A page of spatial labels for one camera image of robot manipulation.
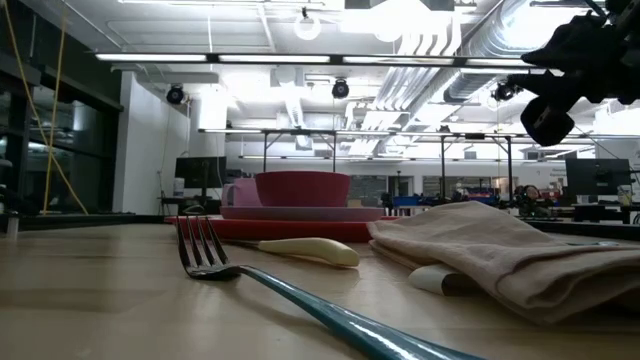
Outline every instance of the pink plate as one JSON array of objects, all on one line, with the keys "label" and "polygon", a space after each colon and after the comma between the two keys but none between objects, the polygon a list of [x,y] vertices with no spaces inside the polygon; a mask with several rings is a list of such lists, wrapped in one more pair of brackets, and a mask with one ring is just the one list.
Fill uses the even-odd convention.
[{"label": "pink plate", "polygon": [[227,220],[275,221],[376,221],[384,215],[382,208],[221,206],[220,214]]}]

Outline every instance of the cream knife handle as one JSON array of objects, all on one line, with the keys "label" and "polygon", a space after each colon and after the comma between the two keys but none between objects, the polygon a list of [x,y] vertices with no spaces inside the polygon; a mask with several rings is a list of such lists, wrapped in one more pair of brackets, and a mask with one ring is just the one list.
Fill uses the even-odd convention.
[{"label": "cream knife handle", "polygon": [[352,248],[323,238],[261,241],[258,249],[276,254],[316,257],[340,266],[358,266],[360,262],[358,253]]}]

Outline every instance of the fork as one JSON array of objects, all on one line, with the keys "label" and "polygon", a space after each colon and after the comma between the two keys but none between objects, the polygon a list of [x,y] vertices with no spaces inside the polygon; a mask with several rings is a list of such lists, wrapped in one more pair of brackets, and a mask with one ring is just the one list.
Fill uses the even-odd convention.
[{"label": "fork", "polygon": [[323,300],[257,268],[232,265],[209,220],[205,218],[203,221],[208,237],[205,236],[200,219],[196,216],[195,220],[197,238],[191,219],[186,217],[188,240],[185,240],[180,219],[176,221],[180,260],[187,275],[192,279],[228,281],[241,274],[247,275],[296,304],[370,359],[480,359],[381,324]]}]

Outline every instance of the cloth napkin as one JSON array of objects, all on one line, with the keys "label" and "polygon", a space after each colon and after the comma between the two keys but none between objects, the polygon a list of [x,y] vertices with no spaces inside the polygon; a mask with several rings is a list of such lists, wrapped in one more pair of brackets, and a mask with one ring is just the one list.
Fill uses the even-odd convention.
[{"label": "cloth napkin", "polygon": [[381,245],[414,259],[440,260],[538,323],[640,290],[640,247],[566,245],[475,201],[368,228]]}]

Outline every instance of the red bowl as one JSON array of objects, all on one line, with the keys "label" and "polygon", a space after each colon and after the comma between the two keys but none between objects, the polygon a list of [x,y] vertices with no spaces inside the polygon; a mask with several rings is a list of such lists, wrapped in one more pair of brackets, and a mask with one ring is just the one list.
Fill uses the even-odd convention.
[{"label": "red bowl", "polygon": [[256,175],[262,206],[343,207],[351,178],[321,171],[274,171]]}]

